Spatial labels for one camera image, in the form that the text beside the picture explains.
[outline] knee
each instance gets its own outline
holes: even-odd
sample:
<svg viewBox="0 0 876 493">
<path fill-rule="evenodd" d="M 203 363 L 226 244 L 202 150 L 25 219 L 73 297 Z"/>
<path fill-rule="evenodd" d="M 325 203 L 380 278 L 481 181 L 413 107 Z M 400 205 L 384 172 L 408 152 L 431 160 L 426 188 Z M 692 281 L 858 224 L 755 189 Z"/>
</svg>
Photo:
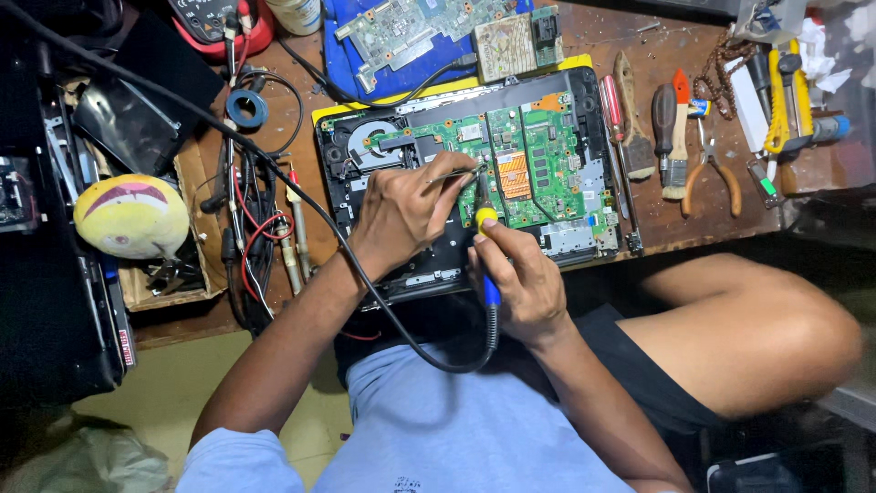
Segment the knee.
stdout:
<svg viewBox="0 0 876 493">
<path fill-rule="evenodd" d="M 860 326 L 842 305 L 814 285 L 782 274 L 769 298 L 782 326 L 786 361 L 800 377 L 821 383 L 822 393 L 829 392 L 847 381 L 860 362 Z"/>
</svg>

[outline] red multimeter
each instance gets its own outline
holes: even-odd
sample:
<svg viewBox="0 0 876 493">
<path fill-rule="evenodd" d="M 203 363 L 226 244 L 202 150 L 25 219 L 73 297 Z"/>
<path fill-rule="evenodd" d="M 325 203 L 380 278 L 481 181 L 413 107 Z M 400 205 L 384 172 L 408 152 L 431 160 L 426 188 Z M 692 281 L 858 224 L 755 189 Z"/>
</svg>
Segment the red multimeter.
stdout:
<svg viewBox="0 0 876 493">
<path fill-rule="evenodd" d="M 225 18 L 237 10 L 238 0 L 168 0 L 176 17 L 173 23 L 180 36 L 208 61 L 225 61 L 223 28 Z M 264 50 L 273 39 L 273 15 L 265 0 L 251 0 L 253 19 L 247 56 Z M 236 46 L 242 46 L 244 37 L 238 35 Z"/>
</svg>

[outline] hand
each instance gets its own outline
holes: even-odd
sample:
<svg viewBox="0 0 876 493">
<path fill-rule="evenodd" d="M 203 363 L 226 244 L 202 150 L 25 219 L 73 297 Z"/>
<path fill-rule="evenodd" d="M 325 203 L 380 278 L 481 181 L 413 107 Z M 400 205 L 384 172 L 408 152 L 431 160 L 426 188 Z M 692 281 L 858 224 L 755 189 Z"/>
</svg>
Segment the hand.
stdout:
<svg viewBox="0 0 876 493">
<path fill-rule="evenodd" d="M 531 350 L 575 329 L 566 311 L 560 268 L 541 252 L 535 237 L 492 219 L 484 221 L 484 230 L 489 238 L 478 234 L 469 248 L 470 272 L 480 283 L 483 265 L 502 293 L 502 329 Z"/>
<path fill-rule="evenodd" d="M 475 166 L 465 154 L 440 151 L 426 166 L 371 175 L 350 248 L 372 280 L 389 274 L 444 233 L 459 190 L 473 175 L 427 182 Z"/>
</svg>

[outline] light blue t-shirt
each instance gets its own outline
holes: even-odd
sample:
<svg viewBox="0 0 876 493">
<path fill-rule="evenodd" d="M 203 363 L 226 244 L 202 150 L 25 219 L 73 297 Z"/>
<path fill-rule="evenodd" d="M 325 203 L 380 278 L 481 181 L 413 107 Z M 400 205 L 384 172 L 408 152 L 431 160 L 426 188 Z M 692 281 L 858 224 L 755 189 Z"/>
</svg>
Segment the light blue t-shirt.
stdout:
<svg viewBox="0 0 876 493">
<path fill-rule="evenodd" d="M 355 364 L 347 380 L 355 431 L 313 491 L 632 491 L 515 375 L 452 375 L 396 346 Z M 272 432 L 221 428 L 192 448 L 177 491 L 304 486 Z"/>
</svg>

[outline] blue soldering iron grip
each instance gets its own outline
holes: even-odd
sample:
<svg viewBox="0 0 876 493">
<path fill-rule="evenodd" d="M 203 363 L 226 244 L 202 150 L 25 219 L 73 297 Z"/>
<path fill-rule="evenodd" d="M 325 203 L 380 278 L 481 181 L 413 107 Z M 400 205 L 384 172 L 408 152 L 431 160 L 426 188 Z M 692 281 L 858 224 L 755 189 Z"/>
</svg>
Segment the blue soldering iron grip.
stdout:
<svg viewBox="0 0 876 493">
<path fill-rule="evenodd" d="M 496 284 L 493 283 L 489 275 L 484 274 L 484 304 L 499 306 L 501 303 L 502 295 L 499 294 Z"/>
</svg>

